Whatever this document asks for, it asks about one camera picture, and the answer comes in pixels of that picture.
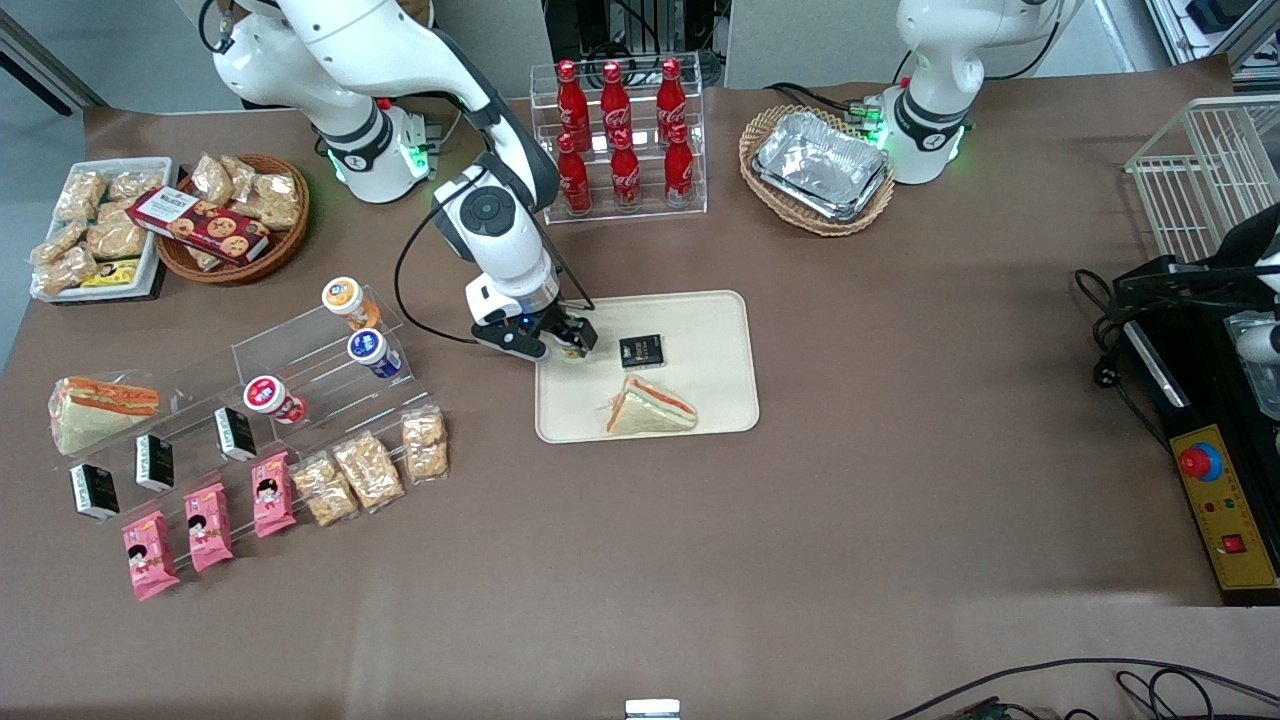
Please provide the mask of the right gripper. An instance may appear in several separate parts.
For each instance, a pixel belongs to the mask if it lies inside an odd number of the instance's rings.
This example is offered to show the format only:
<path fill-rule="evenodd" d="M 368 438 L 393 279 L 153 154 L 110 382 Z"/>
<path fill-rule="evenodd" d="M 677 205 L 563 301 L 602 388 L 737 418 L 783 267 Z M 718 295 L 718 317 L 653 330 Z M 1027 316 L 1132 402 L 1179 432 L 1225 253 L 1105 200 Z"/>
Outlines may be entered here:
<path fill-rule="evenodd" d="M 474 319 L 471 336 L 515 322 L 525 331 L 541 332 L 540 341 L 547 350 L 544 361 L 566 360 L 570 357 L 570 348 L 593 351 L 598 342 L 598 333 L 589 318 L 564 313 L 558 281 L 544 281 L 531 293 L 520 297 L 502 293 L 494 281 L 471 281 L 465 288 L 465 296 Z M 558 336 L 549 332 L 556 325 Z"/>

